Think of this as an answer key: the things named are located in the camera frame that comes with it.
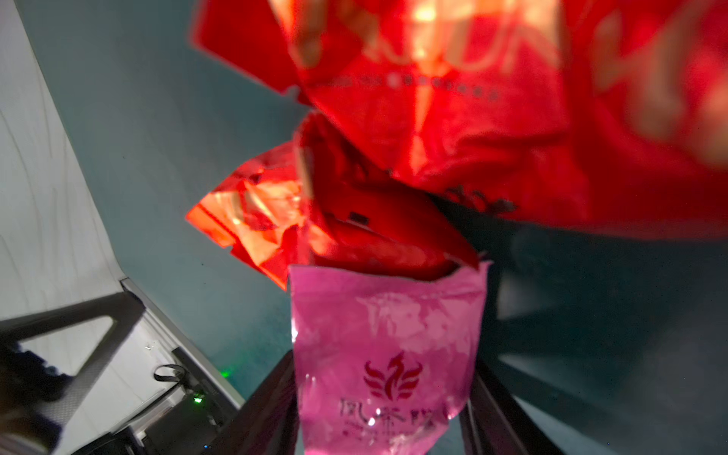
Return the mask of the red tea bag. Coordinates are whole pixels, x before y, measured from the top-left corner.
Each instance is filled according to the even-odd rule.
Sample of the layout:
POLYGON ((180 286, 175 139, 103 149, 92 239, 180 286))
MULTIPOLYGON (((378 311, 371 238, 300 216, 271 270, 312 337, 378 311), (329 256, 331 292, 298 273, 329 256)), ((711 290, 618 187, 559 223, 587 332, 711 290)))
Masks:
POLYGON ((727 234, 723 1, 205 1, 193 39, 479 212, 727 234))
POLYGON ((423 191, 390 177, 321 113, 197 203, 188 222, 286 287, 293 265, 432 281, 476 250, 423 191))

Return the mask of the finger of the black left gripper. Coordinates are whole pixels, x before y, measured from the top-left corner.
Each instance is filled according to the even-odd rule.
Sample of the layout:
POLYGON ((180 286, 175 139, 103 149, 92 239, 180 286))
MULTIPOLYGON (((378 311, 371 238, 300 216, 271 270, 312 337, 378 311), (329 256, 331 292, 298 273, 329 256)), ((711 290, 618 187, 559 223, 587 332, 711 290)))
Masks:
POLYGON ((128 291, 1 322, 1 436, 59 438, 145 313, 128 291))

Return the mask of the large pink tea bag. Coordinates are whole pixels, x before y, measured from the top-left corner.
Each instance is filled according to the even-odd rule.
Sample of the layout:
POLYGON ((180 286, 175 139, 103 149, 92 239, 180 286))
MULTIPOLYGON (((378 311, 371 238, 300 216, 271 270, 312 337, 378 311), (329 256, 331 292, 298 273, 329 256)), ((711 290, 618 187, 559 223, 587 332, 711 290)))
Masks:
POLYGON ((468 401, 489 262, 421 282, 290 271, 298 413, 309 454, 424 454, 468 401))

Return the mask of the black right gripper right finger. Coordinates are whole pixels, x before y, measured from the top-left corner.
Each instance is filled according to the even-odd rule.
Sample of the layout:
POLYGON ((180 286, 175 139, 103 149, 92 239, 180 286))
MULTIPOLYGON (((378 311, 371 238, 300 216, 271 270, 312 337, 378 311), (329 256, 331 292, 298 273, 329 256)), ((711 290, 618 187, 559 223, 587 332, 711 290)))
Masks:
POLYGON ((563 455, 480 359, 459 421, 467 455, 563 455))

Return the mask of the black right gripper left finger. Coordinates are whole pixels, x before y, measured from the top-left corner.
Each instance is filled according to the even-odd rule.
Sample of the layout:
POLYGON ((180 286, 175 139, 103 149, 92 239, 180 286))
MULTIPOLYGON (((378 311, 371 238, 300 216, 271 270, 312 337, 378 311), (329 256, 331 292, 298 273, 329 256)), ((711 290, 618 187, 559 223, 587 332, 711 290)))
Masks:
POLYGON ((294 356, 288 351, 204 453, 293 455, 299 430, 294 356))

